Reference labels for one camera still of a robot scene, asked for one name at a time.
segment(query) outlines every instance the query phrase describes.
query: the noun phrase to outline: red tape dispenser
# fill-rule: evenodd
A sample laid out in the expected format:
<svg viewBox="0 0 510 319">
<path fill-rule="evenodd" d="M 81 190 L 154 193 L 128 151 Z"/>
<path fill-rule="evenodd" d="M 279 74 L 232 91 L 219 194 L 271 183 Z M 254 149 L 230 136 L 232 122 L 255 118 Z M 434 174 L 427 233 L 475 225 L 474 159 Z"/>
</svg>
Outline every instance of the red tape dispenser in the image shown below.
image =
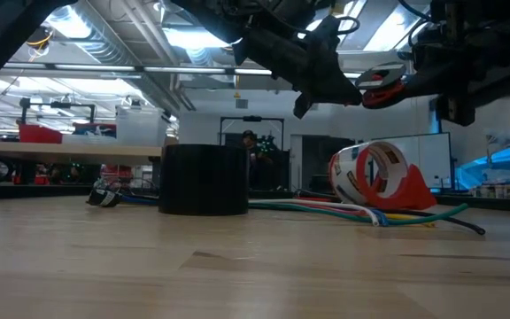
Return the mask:
<svg viewBox="0 0 510 319">
<path fill-rule="evenodd" d="M 370 160 L 377 167 L 372 184 L 369 181 Z M 419 168 L 408 165 L 403 153 L 387 142 L 342 149 L 330 161 L 329 180 L 336 195 L 347 203 L 417 210 L 437 203 Z"/>
</svg>

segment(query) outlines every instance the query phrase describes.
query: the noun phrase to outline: cap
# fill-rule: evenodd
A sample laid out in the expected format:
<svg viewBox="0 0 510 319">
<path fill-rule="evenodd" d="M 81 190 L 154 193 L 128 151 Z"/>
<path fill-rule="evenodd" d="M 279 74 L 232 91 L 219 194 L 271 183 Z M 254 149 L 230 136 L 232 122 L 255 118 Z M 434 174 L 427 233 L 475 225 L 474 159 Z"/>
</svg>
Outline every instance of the cap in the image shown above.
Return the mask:
<svg viewBox="0 0 510 319">
<path fill-rule="evenodd" d="M 257 139 L 257 136 L 255 135 L 255 133 L 253 133 L 253 131 L 250 129 L 244 131 L 242 138 L 246 138 L 246 137 L 251 137 L 252 139 Z"/>
</svg>

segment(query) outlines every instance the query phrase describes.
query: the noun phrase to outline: green cable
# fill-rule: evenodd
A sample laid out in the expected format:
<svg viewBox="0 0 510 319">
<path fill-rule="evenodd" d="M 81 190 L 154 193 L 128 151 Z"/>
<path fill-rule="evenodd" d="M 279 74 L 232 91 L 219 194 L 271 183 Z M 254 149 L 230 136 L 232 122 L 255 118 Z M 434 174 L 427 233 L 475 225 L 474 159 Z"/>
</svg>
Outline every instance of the green cable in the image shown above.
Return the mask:
<svg viewBox="0 0 510 319">
<path fill-rule="evenodd" d="M 249 204 L 251 208 L 288 208 L 288 209 L 294 209 L 309 213 L 318 213 L 318 214 L 328 214 L 335 217 L 344 218 L 346 220 L 354 221 L 354 222 L 367 222 L 371 223 L 371 219 L 367 217 L 358 217 L 353 216 L 350 214 L 341 214 L 337 212 L 332 212 L 326 209 L 319 209 L 319 208 L 312 208 L 312 207 L 306 207 L 301 205 L 295 205 L 295 204 L 281 204 L 281 203 L 273 203 L 273 204 L 266 204 L 266 203 L 257 203 L 257 204 Z M 454 216 L 455 214 L 459 214 L 463 212 L 464 210 L 468 209 L 468 204 L 462 204 L 460 206 L 457 206 L 453 208 L 452 210 L 441 213 L 441 214 L 435 214 L 429 217 L 422 217 L 422 218 L 415 218 L 412 220 L 404 220 L 404 221 L 398 221 L 398 220 L 392 220 L 389 219 L 389 225 L 391 226 L 404 226 L 404 225 L 416 225 L 416 224 L 422 224 L 427 222 L 435 222 L 439 220 L 443 220 L 444 218 L 448 218 L 451 216 Z"/>
<path fill-rule="evenodd" d="M 350 220 L 350 221 L 354 221 L 354 222 L 367 222 L 367 223 L 371 223 L 371 218 L 368 218 L 368 217 L 358 217 L 358 216 L 354 216 L 354 215 L 350 215 L 350 214 L 342 214 L 342 213 L 338 213 L 338 212 L 332 212 L 332 211 L 329 211 L 329 210 L 326 210 L 326 209 L 319 209 L 319 208 L 312 208 L 312 207 L 306 207 L 306 206 L 301 206 L 301 205 L 296 205 L 296 204 L 281 204 L 281 203 L 273 203 L 273 204 L 265 204 L 265 203 L 257 203 L 257 204 L 249 204 L 249 207 L 250 208 L 265 208 L 265 209 L 269 209 L 269 208 L 286 208 L 286 209 L 289 209 L 289 210 L 298 210 L 298 211 L 303 211 L 303 212 L 308 212 L 308 213 L 318 213 L 318 214 L 327 214 L 327 215 L 331 215 L 331 216 L 335 216 L 335 217 L 340 217 L 340 218 L 344 218 L 346 220 Z"/>
</svg>

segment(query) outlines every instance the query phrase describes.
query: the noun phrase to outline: wooden table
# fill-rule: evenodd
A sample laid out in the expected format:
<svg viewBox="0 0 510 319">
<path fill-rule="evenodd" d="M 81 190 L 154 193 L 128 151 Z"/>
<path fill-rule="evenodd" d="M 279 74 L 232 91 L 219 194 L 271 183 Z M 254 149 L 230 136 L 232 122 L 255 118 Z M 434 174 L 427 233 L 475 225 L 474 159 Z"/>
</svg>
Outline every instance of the wooden table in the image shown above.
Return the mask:
<svg viewBox="0 0 510 319">
<path fill-rule="evenodd" d="M 0 318 L 510 317 L 509 213 L 462 213 L 481 237 L 84 200 L 0 200 Z"/>
<path fill-rule="evenodd" d="M 0 156 L 41 163 L 150 165 L 160 147 L 0 142 Z"/>
</svg>

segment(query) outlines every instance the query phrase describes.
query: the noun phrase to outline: blue cable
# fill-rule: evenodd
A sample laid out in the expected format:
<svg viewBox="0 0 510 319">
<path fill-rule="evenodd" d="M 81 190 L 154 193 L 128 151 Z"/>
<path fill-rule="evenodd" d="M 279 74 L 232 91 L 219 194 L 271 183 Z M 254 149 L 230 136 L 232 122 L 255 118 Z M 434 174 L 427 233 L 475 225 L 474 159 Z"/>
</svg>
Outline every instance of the blue cable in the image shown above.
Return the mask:
<svg viewBox="0 0 510 319">
<path fill-rule="evenodd" d="M 389 227 L 389 219 L 387 219 L 387 216 L 385 215 L 384 212 L 376 210 L 376 209 L 372 209 L 371 211 L 373 212 L 373 214 L 375 214 L 377 216 L 380 226 Z"/>
<path fill-rule="evenodd" d="M 121 201 L 124 202 L 124 203 L 129 203 L 129 204 L 139 204 L 139 205 L 147 205 L 147 206 L 156 206 L 156 205 L 158 205 L 156 200 L 131 198 L 129 196 L 121 196 Z"/>
</svg>

